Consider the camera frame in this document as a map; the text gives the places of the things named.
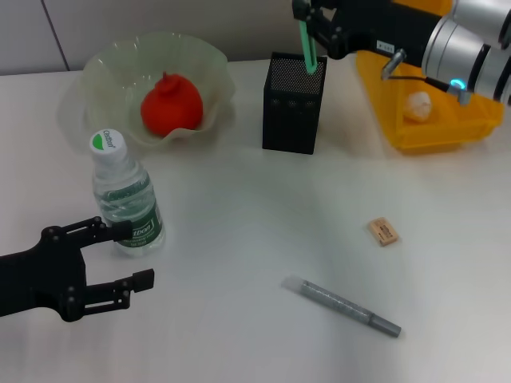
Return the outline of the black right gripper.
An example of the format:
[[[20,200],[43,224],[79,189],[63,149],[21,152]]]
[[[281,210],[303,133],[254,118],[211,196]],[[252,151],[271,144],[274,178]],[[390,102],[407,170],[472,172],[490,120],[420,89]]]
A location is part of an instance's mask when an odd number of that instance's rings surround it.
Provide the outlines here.
[[[378,42],[403,49],[405,63],[420,66],[434,28],[441,17],[392,1],[293,0],[294,19],[309,18],[309,36],[329,58],[358,51],[391,57]]]

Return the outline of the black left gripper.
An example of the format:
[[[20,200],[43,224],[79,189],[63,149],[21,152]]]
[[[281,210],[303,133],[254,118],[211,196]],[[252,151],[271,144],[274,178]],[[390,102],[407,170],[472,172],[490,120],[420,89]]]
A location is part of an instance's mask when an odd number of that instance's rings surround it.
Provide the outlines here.
[[[65,227],[47,227],[34,247],[1,257],[1,315],[48,308],[63,321],[75,322],[86,315],[127,310],[131,293],[154,287],[154,270],[86,286],[80,246],[132,237],[131,221],[107,224],[99,216]]]

